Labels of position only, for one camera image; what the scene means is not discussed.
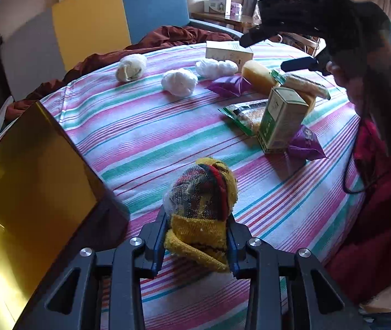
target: person's hand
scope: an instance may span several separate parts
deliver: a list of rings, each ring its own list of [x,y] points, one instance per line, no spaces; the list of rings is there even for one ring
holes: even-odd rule
[[[363,106],[363,81],[361,77],[349,79],[341,67],[328,62],[327,70],[334,76],[338,86],[347,90],[348,100],[354,104],[356,113],[360,116]]]

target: bed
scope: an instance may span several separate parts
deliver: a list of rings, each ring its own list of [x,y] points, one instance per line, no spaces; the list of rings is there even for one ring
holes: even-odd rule
[[[222,98],[205,89],[200,79],[194,94],[177,98],[162,90],[162,74],[188,68],[205,56],[205,44],[179,46],[146,54],[146,75],[121,85],[116,64],[79,78],[42,99],[98,175],[130,210],[127,238],[155,219],[162,195],[182,170],[202,156],[213,156],[233,170],[239,187],[234,217],[254,237],[277,249],[307,247],[326,261],[355,220],[362,195],[346,195],[341,178],[357,130],[358,117],[343,88],[332,76],[301,71],[329,88],[331,100],[318,98],[305,120],[327,155],[317,161],[264,155],[258,141],[248,137],[218,108],[264,98],[248,92]],[[259,43],[254,59],[269,68],[306,56],[290,46]],[[353,162],[347,184],[361,180]],[[108,328],[108,290],[104,281],[101,328]],[[281,280],[283,304],[285,283]],[[194,263],[166,253],[154,280],[142,281],[146,328],[242,329],[249,282],[231,274],[210,273]]]

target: purple snack package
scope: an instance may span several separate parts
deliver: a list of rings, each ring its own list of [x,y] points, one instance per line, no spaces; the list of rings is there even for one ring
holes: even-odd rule
[[[220,77],[214,80],[207,89],[221,95],[222,97],[239,97],[247,92],[252,85],[241,76]]]
[[[290,141],[287,153],[292,157],[307,160],[324,159],[326,157],[316,134],[305,125],[301,125]]]

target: person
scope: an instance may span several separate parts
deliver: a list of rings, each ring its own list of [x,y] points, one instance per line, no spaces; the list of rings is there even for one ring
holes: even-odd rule
[[[370,53],[370,70],[388,81],[386,93],[391,100],[391,45]],[[352,157],[366,186],[365,201],[346,240],[327,263],[330,276],[355,303],[366,302],[391,285],[391,145],[381,138],[369,101],[380,96],[372,89],[366,95],[360,77],[348,78],[344,69],[329,62],[327,70],[337,85],[346,88],[350,102],[361,116]],[[391,111],[379,115],[383,124],[391,124]]]

